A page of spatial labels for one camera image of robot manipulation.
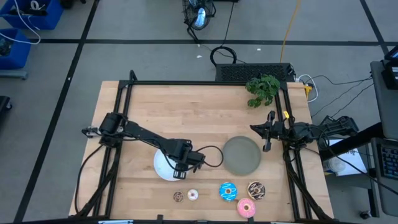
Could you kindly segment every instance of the white donut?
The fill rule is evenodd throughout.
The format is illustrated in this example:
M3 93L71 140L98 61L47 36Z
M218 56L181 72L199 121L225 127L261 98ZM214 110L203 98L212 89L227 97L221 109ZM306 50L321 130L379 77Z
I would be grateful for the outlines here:
M194 201L194 200L198 199L198 197L199 197L199 193L197 190L191 189L188 191L188 199L189 200Z

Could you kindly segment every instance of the yellow cable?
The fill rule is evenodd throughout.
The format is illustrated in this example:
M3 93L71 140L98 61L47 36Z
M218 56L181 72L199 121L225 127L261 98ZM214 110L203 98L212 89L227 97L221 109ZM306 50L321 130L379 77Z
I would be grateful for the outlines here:
M290 32L290 28L292 27L294 18L296 17L296 13L297 13L297 10L299 9L300 4L301 4L301 0L297 0L296 8L294 9L292 18L290 19L289 27L287 28L287 31L286 31L286 34L285 34L284 43L282 44L282 51L280 53L279 63L282 63L282 59L284 57L284 49L285 49L286 39L287 39L287 36L288 36L288 34Z

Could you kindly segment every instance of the blue donut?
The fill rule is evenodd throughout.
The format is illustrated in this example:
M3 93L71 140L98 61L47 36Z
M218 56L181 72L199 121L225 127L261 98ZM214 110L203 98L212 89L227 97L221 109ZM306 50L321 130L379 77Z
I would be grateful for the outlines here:
M236 195L238 194L238 190L236 186L231 182L225 182L220 186L220 196L227 202L232 202Z

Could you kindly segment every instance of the white paper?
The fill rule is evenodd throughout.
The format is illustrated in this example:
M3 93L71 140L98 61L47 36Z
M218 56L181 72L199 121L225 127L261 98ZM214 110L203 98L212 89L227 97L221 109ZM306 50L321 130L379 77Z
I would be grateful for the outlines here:
M333 145L336 142L339 142L341 140L342 139L331 139L330 145ZM349 152L339 155L339 157L346 160L347 162L351 163L356 168L358 168L360 171L365 172L365 173L368 172L365 168L365 165L363 164L363 161L362 161L361 155L358 152L358 149L350 150ZM352 168L348 164L346 164L346 168L343 171L336 172L336 176L352 175L352 174L359 174L359 172L356 169Z

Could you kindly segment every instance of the green plant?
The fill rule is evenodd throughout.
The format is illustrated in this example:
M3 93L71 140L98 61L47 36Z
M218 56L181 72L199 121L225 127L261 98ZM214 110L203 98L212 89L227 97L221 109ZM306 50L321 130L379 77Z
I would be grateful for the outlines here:
M271 75L261 75L261 78L252 78L246 83L246 89L251 94L257 95L255 99L248 101L248 106L257 108L265 100L264 105L272 103L272 99L279 91L279 81Z

